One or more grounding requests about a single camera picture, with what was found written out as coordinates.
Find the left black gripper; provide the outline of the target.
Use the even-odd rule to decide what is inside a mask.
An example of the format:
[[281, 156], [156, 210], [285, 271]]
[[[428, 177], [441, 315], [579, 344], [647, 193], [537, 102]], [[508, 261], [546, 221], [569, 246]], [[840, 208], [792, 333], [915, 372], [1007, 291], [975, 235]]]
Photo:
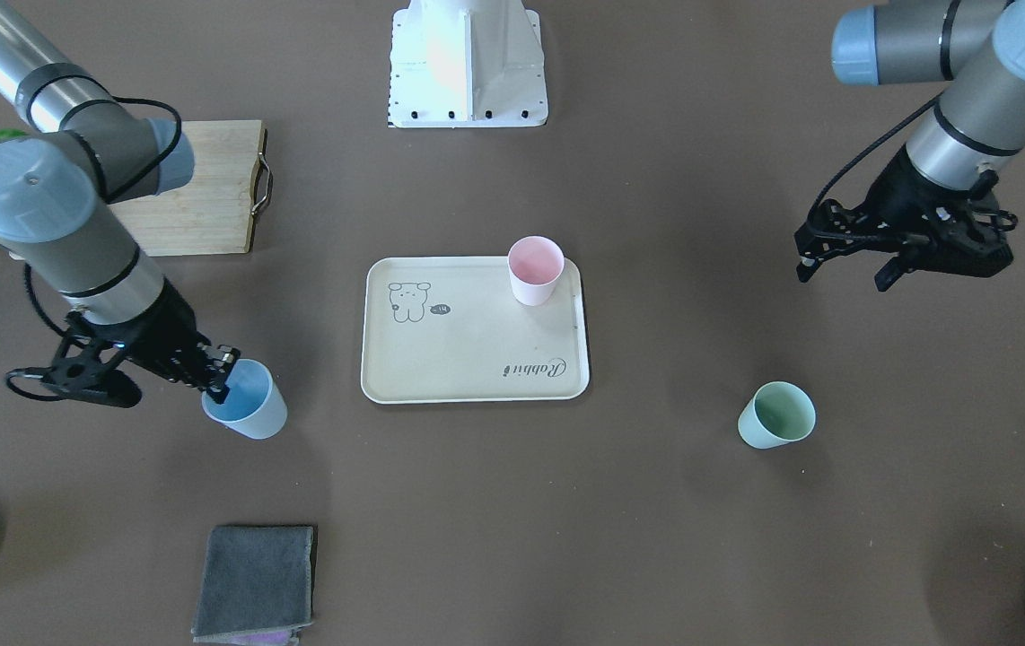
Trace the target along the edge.
[[998, 205], [993, 189], [998, 173], [983, 165], [972, 189], [941, 188], [920, 176], [901, 150], [874, 180], [863, 201], [863, 215], [891, 229], [922, 233], [925, 247], [904, 249], [875, 273], [878, 292], [917, 271], [988, 278], [1014, 260], [1006, 233], [1016, 215]]

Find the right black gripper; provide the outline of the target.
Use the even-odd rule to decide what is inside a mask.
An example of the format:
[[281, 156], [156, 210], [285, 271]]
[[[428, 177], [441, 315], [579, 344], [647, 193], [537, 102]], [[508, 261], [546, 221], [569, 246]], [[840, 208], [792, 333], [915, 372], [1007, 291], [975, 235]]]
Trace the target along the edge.
[[213, 376], [213, 369], [232, 369], [241, 358], [236, 347], [210, 347], [201, 335], [196, 315], [179, 290], [163, 282], [159, 298], [127, 322], [91, 327], [99, 339], [123, 344], [126, 357], [145, 371], [165, 380], [199, 388], [202, 399], [224, 404], [230, 393], [228, 376]]

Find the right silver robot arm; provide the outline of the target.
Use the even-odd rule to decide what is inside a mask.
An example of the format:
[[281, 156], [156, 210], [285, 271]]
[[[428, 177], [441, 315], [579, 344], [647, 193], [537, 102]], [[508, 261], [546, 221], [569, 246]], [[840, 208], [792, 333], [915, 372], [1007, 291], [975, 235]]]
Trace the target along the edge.
[[131, 362], [223, 402], [239, 352], [200, 334], [192, 308], [111, 210], [192, 180], [180, 115], [136, 118], [130, 99], [111, 95], [4, 1], [0, 94], [31, 128], [0, 140], [0, 247], [71, 308], [50, 326], [50, 364], [9, 372], [8, 388], [25, 378], [41, 385], [39, 401], [134, 407], [142, 391], [121, 370]]

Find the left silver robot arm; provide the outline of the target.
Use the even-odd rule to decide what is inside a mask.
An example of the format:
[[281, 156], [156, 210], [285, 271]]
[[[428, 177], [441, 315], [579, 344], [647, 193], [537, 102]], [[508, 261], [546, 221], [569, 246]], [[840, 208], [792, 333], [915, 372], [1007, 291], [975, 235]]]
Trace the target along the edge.
[[808, 281], [823, 263], [889, 254], [886, 291], [931, 271], [990, 277], [1013, 261], [1017, 216], [993, 189], [1025, 148], [1025, 1], [890, 1], [845, 13], [831, 65], [844, 84], [944, 82], [857, 207], [818, 197], [795, 234]]

